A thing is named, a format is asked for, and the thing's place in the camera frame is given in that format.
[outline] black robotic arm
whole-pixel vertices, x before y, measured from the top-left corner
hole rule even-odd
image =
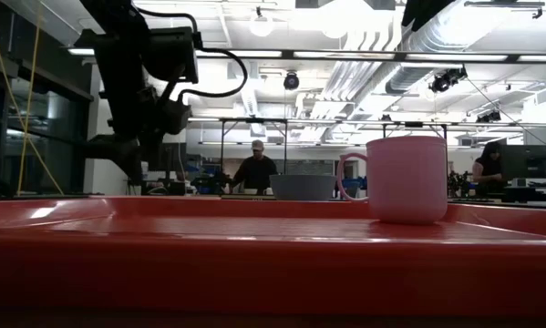
[[[86,156],[114,161],[137,184],[141,183],[142,160],[156,159],[163,136],[179,134],[191,114],[183,104],[184,93],[204,97],[228,97],[242,89],[248,74],[243,62],[222,49],[206,49],[193,16],[153,13],[134,6],[131,0],[80,0],[105,35],[84,30],[76,47],[95,50],[98,69],[105,88],[112,119],[113,135],[97,135],[85,145]],[[191,27],[149,29],[141,14],[184,17]],[[170,94],[177,83],[198,83],[195,50],[223,53],[241,66],[244,80],[230,92],[211,94],[183,90],[177,101]],[[158,96],[147,84],[147,72],[168,84]]]

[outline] desk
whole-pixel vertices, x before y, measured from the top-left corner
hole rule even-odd
[[[43,208],[52,210],[36,217]],[[0,307],[546,316],[546,210],[451,204],[437,224],[405,226],[367,209],[187,197],[0,202]]]
[[[546,190],[543,187],[506,187],[503,202],[528,202],[528,201],[546,201],[546,193],[540,192]]]

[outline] camera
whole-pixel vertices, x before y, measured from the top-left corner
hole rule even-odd
[[[299,77],[297,77],[296,72],[288,72],[287,76],[284,78],[284,89],[285,90],[295,90],[299,87]]]
[[[442,75],[435,76],[435,80],[429,86],[434,93],[441,93],[455,86],[461,79],[467,77],[465,68],[450,69]]]

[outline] fluorescent light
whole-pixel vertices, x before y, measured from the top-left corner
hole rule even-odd
[[[306,147],[313,147],[315,146],[314,143],[311,142],[287,142],[287,146],[306,146]]]
[[[539,56],[539,55],[533,55],[533,56],[520,56],[518,58],[518,61],[537,61],[537,62],[546,62],[546,56]]]
[[[376,120],[371,120],[371,121],[356,121],[356,120],[347,120],[347,121],[343,121],[342,123],[344,124],[371,124],[371,125],[382,125],[384,123],[388,123],[388,122],[385,122],[385,121],[376,121]]]
[[[289,123],[313,123],[313,124],[334,124],[334,119],[289,119]]]
[[[238,142],[229,142],[229,141],[224,141],[223,143],[220,142],[220,141],[200,141],[198,142],[199,145],[238,145]]]
[[[338,144],[338,143],[323,143],[323,144],[315,144],[317,147],[354,147],[354,144]]]
[[[459,123],[463,127],[509,127],[511,123],[476,123],[476,122],[463,122]]]
[[[279,50],[232,50],[233,54],[240,58],[280,58],[283,52]],[[220,53],[208,53],[196,50],[198,58],[227,57]]]
[[[417,67],[417,68],[463,68],[461,64],[445,64],[445,63],[400,63],[400,66],[406,67]]]
[[[74,56],[94,56],[94,49],[89,48],[69,48],[68,52]]]
[[[489,61],[500,62],[508,58],[506,55],[483,55],[483,54],[408,54],[408,60],[452,60],[452,61]]]
[[[394,54],[365,53],[359,51],[295,51],[295,58],[338,58],[338,59],[375,59],[386,60],[394,58]]]
[[[94,56],[94,49],[91,48],[69,48],[68,52],[74,56]],[[280,58],[283,53],[280,50],[232,50],[231,52],[240,58]],[[196,50],[196,56],[198,58],[227,57],[224,54],[201,50]]]
[[[219,118],[188,118],[188,122],[218,122]]]

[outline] ceiling light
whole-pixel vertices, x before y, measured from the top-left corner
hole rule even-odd
[[[462,64],[446,64],[446,63],[400,63],[400,66],[415,67],[415,68],[463,68]]]
[[[69,48],[68,52],[74,56],[94,56],[94,49],[91,48]],[[231,52],[242,59],[279,58],[283,54],[279,50],[232,50]],[[196,56],[198,58],[227,57],[224,54],[205,53],[201,50],[196,50]]]
[[[387,60],[394,58],[394,54],[390,53],[377,53],[377,52],[360,52],[360,51],[295,51],[294,56],[296,58],[309,58],[309,59],[327,59],[327,58],[339,58],[339,59],[375,59],[375,60]]]
[[[188,122],[218,122],[219,118],[188,118]]]
[[[337,39],[347,34],[347,28],[342,28],[339,24],[337,24],[337,25],[328,26],[327,28],[324,28],[322,33],[324,34],[324,36]]]
[[[286,70],[282,68],[274,68],[274,67],[260,67],[258,69],[258,73],[260,75],[266,75],[266,76],[278,76],[282,77],[285,74]]]
[[[375,121],[375,120],[371,120],[371,121],[364,121],[364,120],[347,120],[347,121],[344,121],[342,122],[343,124],[366,124],[366,125],[382,125],[384,124],[384,122],[379,122],[379,121]]]
[[[500,62],[508,58],[506,55],[483,55],[483,54],[408,54],[408,60],[439,60],[439,61],[458,61],[458,62]]]
[[[541,55],[524,55],[524,56],[520,56],[520,58],[518,58],[518,61],[534,61],[534,62],[546,62],[546,56],[541,56]]]
[[[289,123],[312,123],[312,124],[334,124],[337,120],[334,119],[289,119]]]
[[[463,127],[509,127],[510,123],[473,123],[473,122],[463,122],[459,124]]]
[[[232,50],[236,56],[247,58],[279,58],[282,52],[278,50]],[[201,50],[196,50],[196,56],[198,58],[214,58],[214,57],[227,57],[224,54],[205,53]]]
[[[259,18],[264,18],[266,21],[257,21]],[[255,36],[265,37],[270,35],[274,30],[274,22],[269,15],[262,15],[260,7],[257,7],[257,12],[251,17],[249,28]]]
[[[69,48],[68,52],[74,56],[94,56],[94,49],[89,48]]]
[[[224,142],[220,142],[220,141],[199,141],[198,142],[198,145],[238,145],[239,143],[238,142],[229,142],[229,141],[224,141]]]

